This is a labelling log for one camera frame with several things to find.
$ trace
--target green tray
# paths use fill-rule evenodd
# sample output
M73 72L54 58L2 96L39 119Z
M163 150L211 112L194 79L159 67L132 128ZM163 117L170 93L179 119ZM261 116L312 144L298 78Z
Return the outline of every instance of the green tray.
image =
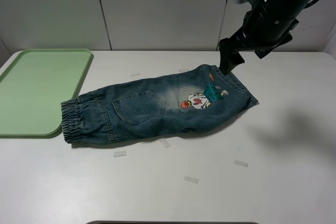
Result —
M74 98L93 55L87 49L28 49L0 76L0 136L48 136L61 102Z

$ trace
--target seam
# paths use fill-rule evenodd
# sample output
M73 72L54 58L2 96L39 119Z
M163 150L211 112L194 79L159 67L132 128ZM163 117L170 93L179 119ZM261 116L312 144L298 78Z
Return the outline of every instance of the seam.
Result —
M79 121L79 104L78 104L78 99L76 99L76 117L77 117L77 123L78 123L78 129L79 129L79 132L80 132L81 141L83 142L83 132L82 132L82 129L80 128L80 121Z
M112 129L112 126L111 126L111 122L110 122L110 119L107 115L107 112L106 110L103 109L102 105L101 105L101 100L100 100L100 97L99 97L99 94L98 94L98 91L97 90L94 90L93 92L93 96L94 96L94 99L95 101L97 102L98 106L100 107L101 109L101 112L103 114L103 118L105 120L105 124L109 130L109 133L108 133L108 136L109 136L109 140L112 142L112 143L116 143L116 138L114 137L114 133L113 133L113 129Z
M132 123L128 120L126 120L123 116L122 116L122 113L120 111L120 106L118 105L118 101L121 101L121 100L125 100L125 99L128 99L128 98L133 98L133 97L138 97L140 96L141 94L149 94L151 96L153 96L154 98L158 99L160 102L161 102L161 110L160 110L160 114L159 115L155 115L155 116L149 116L149 117L146 117L146 118L143 118L141 121L139 122L136 122L136 123ZM166 105L166 102L164 100L162 100L161 98L159 98L158 96L156 96L152 91L150 90L146 90L146 91L143 91L143 92L140 92L140 93L136 93L136 94L131 94L131 95L127 95L125 97L122 97L122 98L118 98L118 99L115 99L113 101L111 101L117 115L120 117L120 119L125 122L125 123L128 123L128 124L138 124L138 123L142 123L148 119L151 119L151 118L159 118L159 117L162 117L164 115L164 112L165 112L165 105Z
M105 30L106 30L107 39L108 39L108 41L109 41L110 49L112 50L110 34L109 34L109 30L108 30L108 28L107 28L107 23L106 23L106 18L105 18L105 13L104 13L104 8L103 8L103 4L102 4L101 0L99 0L99 4L100 4L100 9L101 9L101 13L102 13L102 16L103 16L103 20L104 20L104 25L105 25Z
M227 8L227 1L228 0L226 0L225 1L225 8L224 8L224 11L223 11L223 18L222 18L222 23L221 23L221 29L219 30L219 35L218 35L218 40L217 40L217 45L216 45L216 51L218 51L219 50L219 46L218 46L218 44L219 44L219 41L220 41L220 39L221 39L221 35L222 35L222 30L223 30L223 25L224 25L224 17L225 17L225 13L226 13L226 8Z

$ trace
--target embroidered patch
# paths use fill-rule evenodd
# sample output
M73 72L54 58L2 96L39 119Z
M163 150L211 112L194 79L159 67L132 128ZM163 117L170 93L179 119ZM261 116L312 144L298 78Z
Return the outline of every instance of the embroidered patch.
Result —
M213 81L215 81L215 78L214 78L214 76L210 73L209 74L209 76L210 76L210 78L213 80Z
M203 110L210 106L212 102L224 99L223 96L227 96L229 93L223 90L221 93L217 90L217 87L210 83L204 90L203 93L192 93L189 95L187 101L181 103L181 108L186 109L189 107L194 107L198 110Z
M229 95L229 92L227 92L226 90L223 90L221 92L221 95L227 97Z

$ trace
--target jeans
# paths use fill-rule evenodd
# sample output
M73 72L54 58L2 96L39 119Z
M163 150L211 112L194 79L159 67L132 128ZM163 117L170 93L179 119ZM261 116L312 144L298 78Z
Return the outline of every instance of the jeans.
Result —
M185 73L107 86L63 102L67 143L111 144L206 132L258 101L232 74L201 65Z

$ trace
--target white table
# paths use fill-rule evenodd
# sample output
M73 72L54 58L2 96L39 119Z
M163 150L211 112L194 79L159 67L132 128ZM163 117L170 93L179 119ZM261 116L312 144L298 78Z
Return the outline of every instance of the white table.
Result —
M93 54L81 93L219 64L219 52ZM213 135L171 137L167 149L158 140L71 148L62 134L0 139L0 223L336 223L336 61L307 52L243 57L234 74L260 105Z

